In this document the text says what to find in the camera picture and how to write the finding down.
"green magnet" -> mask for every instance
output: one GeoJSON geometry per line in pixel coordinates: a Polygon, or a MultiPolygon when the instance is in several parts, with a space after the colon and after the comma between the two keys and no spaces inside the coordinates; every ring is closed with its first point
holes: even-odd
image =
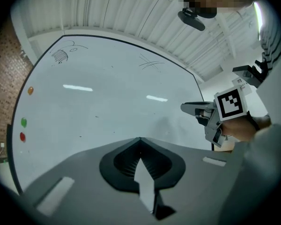
{"type": "Polygon", "coordinates": [[[27,126],[27,120],[25,118],[21,119],[21,125],[25,128],[27,126]]]}

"security camera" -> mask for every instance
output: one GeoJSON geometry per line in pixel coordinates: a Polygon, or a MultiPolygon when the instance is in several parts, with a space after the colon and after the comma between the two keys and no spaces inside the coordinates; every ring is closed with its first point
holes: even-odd
{"type": "Polygon", "coordinates": [[[185,24],[192,26],[199,31],[204,31],[205,25],[197,18],[195,13],[192,13],[187,8],[183,8],[182,11],[178,12],[178,17],[185,24]]]}

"orange magnet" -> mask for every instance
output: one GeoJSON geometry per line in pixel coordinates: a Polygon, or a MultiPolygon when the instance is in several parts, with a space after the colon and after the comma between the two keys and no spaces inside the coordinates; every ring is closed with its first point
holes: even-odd
{"type": "Polygon", "coordinates": [[[33,93],[33,87],[28,88],[28,94],[31,95],[33,93]]]}

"wrist strap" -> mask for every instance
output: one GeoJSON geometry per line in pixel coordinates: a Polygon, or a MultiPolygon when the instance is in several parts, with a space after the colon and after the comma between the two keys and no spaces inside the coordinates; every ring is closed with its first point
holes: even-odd
{"type": "Polygon", "coordinates": [[[260,130],[260,127],[258,126],[257,122],[255,122],[249,111],[245,117],[255,127],[256,131],[260,130]]]}

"whiteboard frame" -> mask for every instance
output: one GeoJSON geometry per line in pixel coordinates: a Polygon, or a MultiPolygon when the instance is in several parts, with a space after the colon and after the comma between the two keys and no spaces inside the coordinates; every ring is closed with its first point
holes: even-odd
{"type": "MultiPolygon", "coordinates": [[[[12,122],[11,122],[11,126],[10,125],[7,125],[7,156],[8,156],[8,163],[9,163],[9,169],[10,169],[10,172],[11,172],[11,175],[12,175],[12,178],[14,180],[14,183],[15,183],[15,187],[18,191],[19,194],[23,194],[23,190],[21,188],[21,185],[20,185],[20,182],[18,180],[18,176],[16,174],[16,171],[15,171],[15,163],[14,163],[14,157],[13,157],[13,144],[12,144],[12,135],[13,135],[13,128],[14,128],[14,120],[15,120],[15,111],[18,107],[18,102],[19,102],[19,99],[20,99],[20,96],[23,92],[23,88],[25,87],[26,85],[26,82],[27,80],[29,79],[30,75],[32,74],[33,70],[36,68],[36,66],[38,65],[38,63],[40,62],[40,60],[48,53],[48,51],[54,47],[55,44],[57,44],[62,38],[64,37],[93,37],[93,38],[103,38],[103,39],[109,39],[109,40],[114,40],[114,41],[117,41],[117,42],[121,42],[121,43],[126,43],[126,44],[129,44],[129,45],[132,45],[132,46],[136,46],[138,48],[141,48],[141,49],[144,49],[148,52],[151,52],[155,55],[158,55],[168,61],[170,61],[171,63],[177,65],[178,67],[182,68],[183,70],[185,70],[186,72],[188,72],[189,74],[191,74],[195,81],[196,81],[196,84],[198,86],[198,89],[200,91],[200,94],[201,94],[201,97],[202,97],[202,100],[204,101],[204,98],[202,96],[202,93],[201,93],[201,90],[199,88],[199,85],[198,85],[198,82],[196,80],[196,77],[188,70],[186,70],[184,67],[178,65],[177,63],[173,62],[171,59],[169,58],[166,58],[150,49],[147,49],[145,47],[142,47],[142,46],[139,46],[139,45],[136,45],[136,44],[133,44],[133,43],[129,43],[129,42],[126,42],[126,41],[123,41],[123,40],[120,40],[120,39],[116,39],[116,38],[111,38],[111,37],[104,37],[104,36],[98,36],[98,35],[83,35],[83,34],[71,34],[71,35],[63,35],[61,36],[58,40],[56,40],[44,53],[43,55],[37,60],[37,62],[35,63],[35,65],[33,66],[33,68],[31,69],[31,71],[29,72],[29,74],[27,75],[21,89],[20,89],[20,92],[18,94],[18,97],[17,97],[17,100],[16,100],[16,103],[15,103],[15,107],[14,107],[14,111],[13,111],[13,117],[12,117],[12,122]]],[[[214,150],[214,147],[213,147],[213,144],[211,144],[211,150],[213,151],[214,150]]]]}

